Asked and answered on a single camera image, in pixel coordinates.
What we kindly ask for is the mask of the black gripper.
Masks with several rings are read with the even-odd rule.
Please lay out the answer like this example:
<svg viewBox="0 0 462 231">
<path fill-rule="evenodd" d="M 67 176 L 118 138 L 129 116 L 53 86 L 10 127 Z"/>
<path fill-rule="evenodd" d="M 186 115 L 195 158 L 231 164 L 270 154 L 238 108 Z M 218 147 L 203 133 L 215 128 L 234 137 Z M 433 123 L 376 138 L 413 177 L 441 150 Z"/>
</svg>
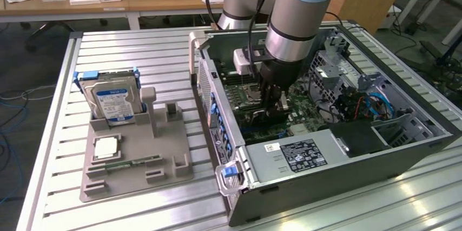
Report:
<svg viewBox="0 0 462 231">
<path fill-rule="evenodd" d="M 288 91 L 300 77 L 302 66 L 302 60 L 297 62 L 263 61 L 259 71 L 262 90 L 276 85 L 282 91 Z"/>
</svg>

